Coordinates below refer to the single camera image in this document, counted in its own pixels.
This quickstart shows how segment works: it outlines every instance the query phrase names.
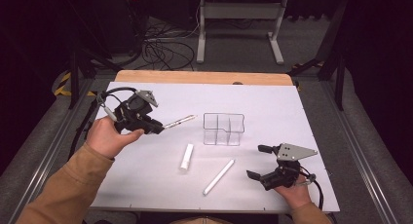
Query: table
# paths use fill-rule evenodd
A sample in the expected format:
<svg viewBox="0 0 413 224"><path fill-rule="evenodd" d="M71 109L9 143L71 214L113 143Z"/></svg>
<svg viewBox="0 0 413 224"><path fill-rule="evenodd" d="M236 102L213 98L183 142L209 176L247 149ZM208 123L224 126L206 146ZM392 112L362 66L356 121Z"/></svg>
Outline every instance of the table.
<svg viewBox="0 0 413 224"><path fill-rule="evenodd" d="M231 85L234 82L243 85ZM259 182L247 178L245 172L250 169L265 174L277 167L276 157L259 153L258 144L277 145L286 140L318 150L296 88L287 75L121 71L108 89L125 85L154 92L160 107L149 115L161 122L169 123L184 117L182 115L185 113L200 116L206 106L211 111L241 111L245 114L242 144L203 145L202 117L159 135L144 135L117 157L91 208L128 211L288 212L288 206L280 195L274 191L266 192ZM125 99L130 95L121 93L117 96ZM271 98L262 101L262 96ZM261 104L258 103L260 99L266 108L251 111L255 106L247 103ZM244 101L244 105L239 105L240 101ZM116 103L116 100L109 103L106 101L111 109L116 107ZM97 118L104 115L99 110ZM267 125L269 119L276 120L271 122L271 128L259 127L260 124ZM194 153L189 170L181 171L178 168L187 143L195 144ZM203 190L212 178L232 158L236 159L236 163L212 191L203 196ZM303 159L300 163L317 175L325 197L324 211L339 211L320 154ZM309 188L312 199L317 202L317 187L311 185Z"/></svg>

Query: person's left hand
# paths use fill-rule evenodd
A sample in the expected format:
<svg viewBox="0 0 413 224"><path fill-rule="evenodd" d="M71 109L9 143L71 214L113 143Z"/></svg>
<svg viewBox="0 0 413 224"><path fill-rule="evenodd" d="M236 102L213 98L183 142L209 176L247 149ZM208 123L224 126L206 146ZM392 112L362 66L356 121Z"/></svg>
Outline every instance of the person's left hand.
<svg viewBox="0 0 413 224"><path fill-rule="evenodd" d="M115 129L113 120L106 116L94 121L88 132L86 143L97 153L108 159L113 159L125 146L137 141L143 134L144 130L119 134Z"/></svg>

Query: tan sleeve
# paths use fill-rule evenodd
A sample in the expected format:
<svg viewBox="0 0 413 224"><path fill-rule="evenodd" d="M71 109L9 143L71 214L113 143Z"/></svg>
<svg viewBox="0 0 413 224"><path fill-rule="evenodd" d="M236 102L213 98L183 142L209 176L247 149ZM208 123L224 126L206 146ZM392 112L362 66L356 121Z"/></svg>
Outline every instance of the tan sleeve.
<svg viewBox="0 0 413 224"><path fill-rule="evenodd" d="M85 143L49 178L17 223L82 223L112 164Z"/></svg>
<svg viewBox="0 0 413 224"><path fill-rule="evenodd" d="M314 203L294 209L291 215L294 224L331 224L328 217Z"/></svg>

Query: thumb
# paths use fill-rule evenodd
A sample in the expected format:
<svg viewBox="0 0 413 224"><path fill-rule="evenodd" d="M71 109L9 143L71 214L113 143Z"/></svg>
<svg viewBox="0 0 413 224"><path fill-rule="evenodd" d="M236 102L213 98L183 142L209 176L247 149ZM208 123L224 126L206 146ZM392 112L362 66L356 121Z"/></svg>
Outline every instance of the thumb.
<svg viewBox="0 0 413 224"><path fill-rule="evenodd" d="M128 134L123 135L123 141L125 145L128 145L132 142L137 141L144 133L145 131L142 129L131 131Z"/></svg>

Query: gray carpet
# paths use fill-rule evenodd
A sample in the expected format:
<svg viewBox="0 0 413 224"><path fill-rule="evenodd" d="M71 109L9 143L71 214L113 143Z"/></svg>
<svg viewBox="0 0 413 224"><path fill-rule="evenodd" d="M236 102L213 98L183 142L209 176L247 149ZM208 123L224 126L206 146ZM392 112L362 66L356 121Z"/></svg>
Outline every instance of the gray carpet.
<svg viewBox="0 0 413 224"><path fill-rule="evenodd" d="M205 62L198 64L194 61L193 69L195 71L284 73L289 71L293 64L304 63L314 58L327 26L326 19L318 21L300 19L296 22L285 19L279 35L285 65L276 65L266 38L266 32L269 31L267 28L271 27L271 22L255 22L250 28L244 30L235 29L227 24L214 24L207 29ZM196 51L197 39L197 36L193 35L178 41L189 45ZM179 46L171 46L171 48L187 56L190 55L189 51ZM184 62L183 58L175 57L169 64L177 66L182 62ZM144 62L140 58L127 69L133 69L141 64ZM152 69L152 66L148 65L143 68ZM411 215L413 188L396 166L364 112L354 93L351 74L346 74L343 114L349 121L371 170L377 177L396 221L384 221L385 219L378 211L377 204L372 199L371 190L366 186L365 176L360 172L355 161L351 143L346 137L345 129L340 124L335 106L329 101L325 83L319 82L315 76L318 71L317 68L312 68L293 79L299 81L301 85L300 97L325 166L332 174L330 179L341 208L340 212L335 213L338 223L413 223L413 215ZM115 73L110 70L98 70L91 90L105 90L114 77ZM333 87L334 79L326 85ZM48 176L66 162L75 130L79 127L93 99L92 96L87 96L76 111L75 118L68 126L67 134L59 145L60 150L52 162L53 166ZM54 142L55 135L67 115L69 102L69 96L57 98L0 178L0 219L2 223L7 223L13 216L32 175ZM91 210L86 217L87 223L95 223L100 219L106 219L112 223L128 224L134 223L135 215L128 212ZM291 223L291 221L285 216L280 216L280 223Z"/></svg>

